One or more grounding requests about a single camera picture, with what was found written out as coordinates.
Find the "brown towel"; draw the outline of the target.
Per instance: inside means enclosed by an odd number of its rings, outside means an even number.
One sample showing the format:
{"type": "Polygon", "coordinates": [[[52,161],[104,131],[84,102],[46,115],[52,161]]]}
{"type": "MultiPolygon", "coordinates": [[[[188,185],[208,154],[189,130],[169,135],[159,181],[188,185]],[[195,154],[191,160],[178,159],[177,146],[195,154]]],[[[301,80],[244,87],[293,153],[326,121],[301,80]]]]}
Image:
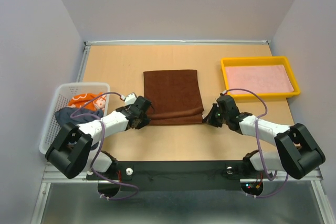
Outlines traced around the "brown towel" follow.
{"type": "Polygon", "coordinates": [[[201,124],[203,103],[197,70],[145,71],[144,97],[152,102],[152,126],[201,124]]]}

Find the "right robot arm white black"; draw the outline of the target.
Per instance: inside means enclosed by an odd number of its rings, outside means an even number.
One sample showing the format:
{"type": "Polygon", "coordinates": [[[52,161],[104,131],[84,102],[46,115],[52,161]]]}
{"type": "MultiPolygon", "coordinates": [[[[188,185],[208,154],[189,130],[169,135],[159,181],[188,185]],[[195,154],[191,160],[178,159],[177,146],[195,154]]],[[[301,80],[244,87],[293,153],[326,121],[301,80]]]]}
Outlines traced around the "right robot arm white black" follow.
{"type": "Polygon", "coordinates": [[[282,171],[294,179],[301,179],[326,161],[324,152],[305,125],[276,124],[240,112],[229,95],[221,95],[202,122],[213,127],[226,124],[236,133],[255,137],[258,144],[264,141],[276,147],[275,152],[263,152],[259,147],[246,155],[247,161],[242,163],[241,170],[248,177],[263,170],[282,171]]]}

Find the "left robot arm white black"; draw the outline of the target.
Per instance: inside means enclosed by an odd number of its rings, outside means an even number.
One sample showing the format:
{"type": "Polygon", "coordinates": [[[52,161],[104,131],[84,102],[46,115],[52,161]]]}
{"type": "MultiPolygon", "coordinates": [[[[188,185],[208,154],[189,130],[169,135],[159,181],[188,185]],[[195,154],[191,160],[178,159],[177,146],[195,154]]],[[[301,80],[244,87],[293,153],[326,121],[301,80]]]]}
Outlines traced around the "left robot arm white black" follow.
{"type": "Polygon", "coordinates": [[[152,105],[149,100],[131,94],[124,103],[125,106],[91,122],[63,125],[45,154],[46,160],[69,179],[89,170],[106,179],[113,178],[117,166],[112,156],[101,150],[103,140],[129,129],[141,129],[151,121],[146,114],[152,105]]]}

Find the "pink folded towel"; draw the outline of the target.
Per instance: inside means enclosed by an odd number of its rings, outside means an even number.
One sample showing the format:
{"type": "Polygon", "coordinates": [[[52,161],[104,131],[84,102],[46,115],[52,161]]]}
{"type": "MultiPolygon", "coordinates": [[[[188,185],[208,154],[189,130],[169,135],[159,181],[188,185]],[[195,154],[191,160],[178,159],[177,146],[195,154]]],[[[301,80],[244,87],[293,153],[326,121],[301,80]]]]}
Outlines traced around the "pink folded towel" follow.
{"type": "Polygon", "coordinates": [[[293,86],[283,65],[235,66],[225,68],[228,86],[233,94],[292,92],[293,86]]]}

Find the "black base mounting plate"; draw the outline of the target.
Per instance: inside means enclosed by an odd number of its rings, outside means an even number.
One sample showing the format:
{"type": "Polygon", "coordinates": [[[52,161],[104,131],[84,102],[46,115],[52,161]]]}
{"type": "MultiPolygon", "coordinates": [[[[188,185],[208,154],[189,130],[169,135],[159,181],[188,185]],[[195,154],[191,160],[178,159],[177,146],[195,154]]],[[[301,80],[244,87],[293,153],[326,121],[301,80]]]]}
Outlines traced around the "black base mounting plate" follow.
{"type": "Polygon", "coordinates": [[[241,180],[266,180],[244,161],[148,161],[114,163],[104,177],[135,185],[143,191],[238,190],[241,180]]]}

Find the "orange white patterned towel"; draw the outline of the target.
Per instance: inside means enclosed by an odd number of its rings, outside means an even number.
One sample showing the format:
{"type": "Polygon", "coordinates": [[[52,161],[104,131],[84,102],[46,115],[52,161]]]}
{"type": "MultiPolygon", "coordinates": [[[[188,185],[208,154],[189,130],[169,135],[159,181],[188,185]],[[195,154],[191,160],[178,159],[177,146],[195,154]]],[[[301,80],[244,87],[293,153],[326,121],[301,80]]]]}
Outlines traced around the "orange white patterned towel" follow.
{"type": "Polygon", "coordinates": [[[101,95],[102,92],[94,94],[94,93],[83,93],[79,95],[75,95],[72,97],[70,102],[68,103],[67,107],[70,108],[81,108],[83,107],[87,102],[91,101],[93,98],[94,100],[85,106],[86,109],[89,109],[91,111],[98,111],[102,110],[104,112],[107,96],[102,95],[99,98],[97,96],[101,95]]]}

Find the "dark blue-grey towel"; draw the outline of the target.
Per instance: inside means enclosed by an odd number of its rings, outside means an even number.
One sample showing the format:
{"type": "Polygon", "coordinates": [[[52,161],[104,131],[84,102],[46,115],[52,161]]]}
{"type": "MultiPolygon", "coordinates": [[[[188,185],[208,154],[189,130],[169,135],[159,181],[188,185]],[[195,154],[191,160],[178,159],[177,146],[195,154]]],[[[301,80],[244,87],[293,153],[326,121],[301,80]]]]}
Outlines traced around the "dark blue-grey towel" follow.
{"type": "Polygon", "coordinates": [[[102,109],[99,110],[91,110],[91,109],[79,109],[78,112],[76,112],[78,108],[71,108],[71,107],[64,107],[58,111],[55,112],[55,118],[57,123],[60,127],[63,127],[65,124],[71,122],[74,125],[77,124],[83,124],[83,123],[89,123],[94,121],[96,118],[93,116],[87,115],[87,114],[93,114],[96,115],[99,118],[103,117],[104,111],[102,109]],[[71,115],[75,113],[76,118],[72,119],[71,115]]]}

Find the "yellow plastic tray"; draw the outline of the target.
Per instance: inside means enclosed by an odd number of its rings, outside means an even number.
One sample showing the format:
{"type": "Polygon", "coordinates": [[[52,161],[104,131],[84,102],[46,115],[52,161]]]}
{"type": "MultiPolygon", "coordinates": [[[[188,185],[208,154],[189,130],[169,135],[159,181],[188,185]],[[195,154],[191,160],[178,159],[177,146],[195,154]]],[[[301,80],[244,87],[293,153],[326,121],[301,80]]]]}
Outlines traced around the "yellow plastic tray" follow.
{"type": "Polygon", "coordinates": [[[231,95],[237,101],[248,101],[254,100],[255,96],[247,92],[245,94],[233,94],[233,89],[230,89],[228,86],[227,76],[225,72],[226,67],[235,67],[235,66],[272,66],[272,65],[283,65],[287,76],[293,86],[292,92],[284,93],[261,93],[257,94],[262,99],[265,100],[277,100],[277,99],[286,99],[300,94],[300,87],[296,80],[295,74],[289,64],[289,61],[284,56],[273,56],[273,57],[240,57],[240,58],[223,58],[221,59],[221,67],[224,78],[225,90],[228,91],[228,94],[231,95]]]}

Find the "white plastic basket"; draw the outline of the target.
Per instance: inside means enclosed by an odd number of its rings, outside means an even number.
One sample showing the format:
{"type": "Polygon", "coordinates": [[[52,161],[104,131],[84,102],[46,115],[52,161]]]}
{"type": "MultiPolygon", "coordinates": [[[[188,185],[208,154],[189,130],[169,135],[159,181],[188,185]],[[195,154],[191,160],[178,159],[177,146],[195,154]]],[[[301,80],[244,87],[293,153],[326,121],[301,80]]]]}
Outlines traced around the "white plastic basket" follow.
{"type": "Polygon", "coordinates": [[[41,134],[39,151],[46,154],[51,143],[60,131],[54,113],[68,105],[72,97],[84,93],[110,92],[110,86],[104,82],[73,82],[60,85],[53,96],[41,134]]]}

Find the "aluminium left side rail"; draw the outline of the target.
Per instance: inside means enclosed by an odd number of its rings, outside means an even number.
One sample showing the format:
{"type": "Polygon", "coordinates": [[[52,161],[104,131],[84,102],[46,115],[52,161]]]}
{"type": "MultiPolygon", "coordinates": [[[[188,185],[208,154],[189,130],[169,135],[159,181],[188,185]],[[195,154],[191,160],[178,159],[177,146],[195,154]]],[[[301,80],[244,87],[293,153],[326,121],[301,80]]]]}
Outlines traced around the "aluminium left side rail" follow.
{"type": "Polygon", "coordinates": [[[88,61],[88,58],[89,58],[90,49],[91,49],[91,46],[85,46],[85,48],[84,48],[82,59],[81,59],[81,62],[80,62],[78,75],[77,75],[77,78],[76,78],[76,82],[82,82],[82,80],[83,80],[83,76],[85,74],[87,61],[88,61]]]}

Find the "aluminium rail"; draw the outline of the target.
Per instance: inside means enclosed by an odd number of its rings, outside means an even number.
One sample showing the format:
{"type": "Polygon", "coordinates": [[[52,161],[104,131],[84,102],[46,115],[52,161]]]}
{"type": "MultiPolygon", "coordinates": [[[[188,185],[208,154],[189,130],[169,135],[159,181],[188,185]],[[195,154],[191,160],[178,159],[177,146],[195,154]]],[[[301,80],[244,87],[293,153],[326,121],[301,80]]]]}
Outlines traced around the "aluminium rail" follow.
{"type": "Polygon", "coordinates": [[[86,46],[103,45],[268,45],[269,40],[106,40],[86,41],[86,46]]]}
{"type": "Polygon", "coordinates": [[[81,59],[81,62],[80,62],[78,75],[77,75],[77,78],[76,78],[76,82],[82,82],[82,80],[83,80],[83,76],[85,74],[87,61],[88,61],[88,58],[89,58],[90,49],[91,49],[91,46],[85,46],[85,48],[84,48],[82,59],[81,59]]]}

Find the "aluminium back rail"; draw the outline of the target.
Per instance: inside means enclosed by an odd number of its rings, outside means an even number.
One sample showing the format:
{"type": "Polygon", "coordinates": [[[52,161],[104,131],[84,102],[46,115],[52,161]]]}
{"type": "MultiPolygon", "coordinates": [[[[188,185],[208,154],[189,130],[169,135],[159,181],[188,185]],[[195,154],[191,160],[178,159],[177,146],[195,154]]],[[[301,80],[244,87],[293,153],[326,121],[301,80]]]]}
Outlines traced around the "aluminium back rail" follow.
{"type": "Polygon", "coordinates": [[[268,45],[269,40],[106,40],[86,41],[86,46],[103,45],[268,45]]]}

